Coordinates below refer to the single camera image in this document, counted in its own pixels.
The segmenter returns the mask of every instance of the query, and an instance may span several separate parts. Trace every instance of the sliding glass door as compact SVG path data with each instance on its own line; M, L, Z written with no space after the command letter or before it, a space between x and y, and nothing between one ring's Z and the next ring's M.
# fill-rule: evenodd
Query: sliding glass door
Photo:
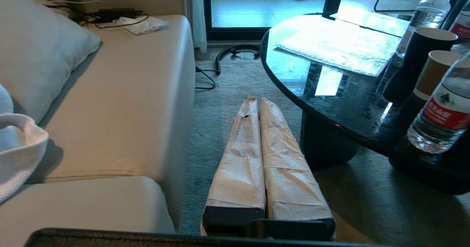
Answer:
M275 24L301 14L334 14L341 0L204 0L207 36L261 39Z

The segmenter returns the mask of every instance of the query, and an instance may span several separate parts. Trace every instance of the black glass table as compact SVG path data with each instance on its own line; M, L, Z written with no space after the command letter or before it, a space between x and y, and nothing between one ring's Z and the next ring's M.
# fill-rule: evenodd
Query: black glass table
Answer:
M318 16L281 22L265 34L261 44L267 74L303 110L300 146L312 170L345 163L362 145L389 157L394 167L427 185L451 194L468 192L470 148L463 145L469 143L468 132L440 160L412 147L406 131L425 103L413 96L403 104L383 98L383 88L397 68L389 64L378 77L366 76L277 47L299 31L314 28L312 17Z

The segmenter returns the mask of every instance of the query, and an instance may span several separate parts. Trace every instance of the table leg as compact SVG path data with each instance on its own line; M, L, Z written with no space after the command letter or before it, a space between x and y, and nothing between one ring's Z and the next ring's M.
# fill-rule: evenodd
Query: table leg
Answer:
M303 113L300 148L311 170L346 163L356 155L359 147L330 123Z

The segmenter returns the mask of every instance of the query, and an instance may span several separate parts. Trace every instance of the rug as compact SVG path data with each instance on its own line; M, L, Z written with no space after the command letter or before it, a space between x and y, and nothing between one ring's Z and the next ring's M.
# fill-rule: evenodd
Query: rug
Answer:
M199 61L214 69L213 61ZM181 234L199 235L212 179L232 128L249 96L266 97L282 110L299 140L302 110L270 80L260 61L222 61L217 87L196 90L191 150L186 169ZM196 75L197 86L209 86ZM383 155L361 148L348 163L314 172L336 219L338 241L387 245L470 246L470 194L444 195L393 170Z

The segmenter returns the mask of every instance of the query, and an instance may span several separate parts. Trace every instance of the sofa seat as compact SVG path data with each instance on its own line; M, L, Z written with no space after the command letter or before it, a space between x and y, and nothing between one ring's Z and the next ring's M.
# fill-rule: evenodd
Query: sofa seat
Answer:
M72 73L39 123L50 141L28 183L146 176L162 187L178 228L194 101L194 48L184 16L158 18L169 24L150 34L94 31L103 45L86 70Z
M160 186L133 176L24 185L0 207L0 246L43 228L175 233Z

